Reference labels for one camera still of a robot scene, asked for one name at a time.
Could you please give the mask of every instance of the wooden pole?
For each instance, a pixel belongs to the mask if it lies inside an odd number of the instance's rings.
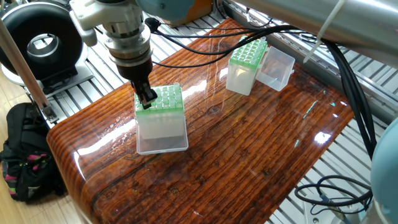
[[[33,97],[33,100],[37,103],[39,108],[43,110],[44,108],[50,106],[49,101],[46,99],[42,89],[39,87],[32,71],[30,70],[28,64],[26,63],[24,57],[19,51],[17,45],[8,32],[7,27],[4,25],[3,21],[0,19],[0,48],[7,55],[12,66],[14,66],[18,75],[24,81],[27,89]]]

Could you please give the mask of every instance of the varnished wood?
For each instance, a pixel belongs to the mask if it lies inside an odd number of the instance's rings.
[[[239,38],[190,47],[219,51]],[[163,63],[214,58],[181,50]],[[224,58],[201,68],[156,66],[150,75],[154,86],[182,86],[185,152],[137,154],[128,84],[51,129],[68,191],[94,223],[264,223],[353,117],[341,94],[300,65],[281,92],[256,82],[249,96],[226,90],[227,66]]]

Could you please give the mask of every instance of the transparent plastic lid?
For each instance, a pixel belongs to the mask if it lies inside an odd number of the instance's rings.
[[[287,85],[292,73],[295,59],[275,47],[271,47],[265,57],[262,68],[256,75],[256,80],[274,90],[281,91]]]
[[[137,152],[141,155],[188,149],[185,116],[137,119]]]

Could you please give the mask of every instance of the metal bracket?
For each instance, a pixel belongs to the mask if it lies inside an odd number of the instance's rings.
[[[46,106],[45,108],[43,108],[42,112],[51,124],[59,120],[51,106]]]

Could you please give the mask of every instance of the black backpack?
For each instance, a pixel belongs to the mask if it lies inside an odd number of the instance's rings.
[[[7,114],[8,139],[0,154],[2,176],[14,200],[39,199],[65,186],[52,157],[45,121],[31,103],[21,103]]]

